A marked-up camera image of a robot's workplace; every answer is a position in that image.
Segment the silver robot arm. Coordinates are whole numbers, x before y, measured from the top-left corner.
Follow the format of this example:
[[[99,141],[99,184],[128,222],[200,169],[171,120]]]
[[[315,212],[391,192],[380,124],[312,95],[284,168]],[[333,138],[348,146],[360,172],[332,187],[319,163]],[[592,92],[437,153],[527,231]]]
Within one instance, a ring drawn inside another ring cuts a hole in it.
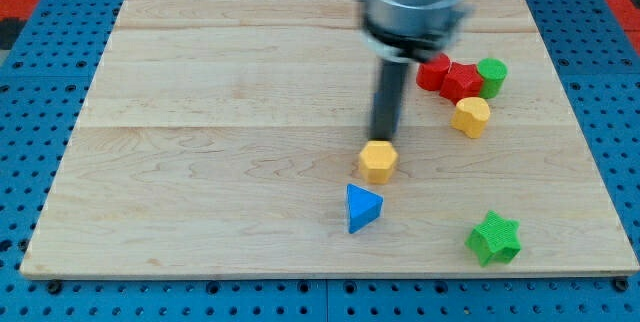
[[[443,52],[469,10],[463,0],[359,2],[362,34],[379,58],[368,138],[391,141],[410,64],[429,62]]]

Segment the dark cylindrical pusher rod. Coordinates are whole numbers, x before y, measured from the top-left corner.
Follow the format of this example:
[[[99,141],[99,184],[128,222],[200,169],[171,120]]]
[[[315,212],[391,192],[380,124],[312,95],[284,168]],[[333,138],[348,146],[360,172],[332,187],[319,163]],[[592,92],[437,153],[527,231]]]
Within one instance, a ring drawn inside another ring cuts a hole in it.
[[[396,133],[409,64],[380,60],[374,94],[369,139],[391,141]]]

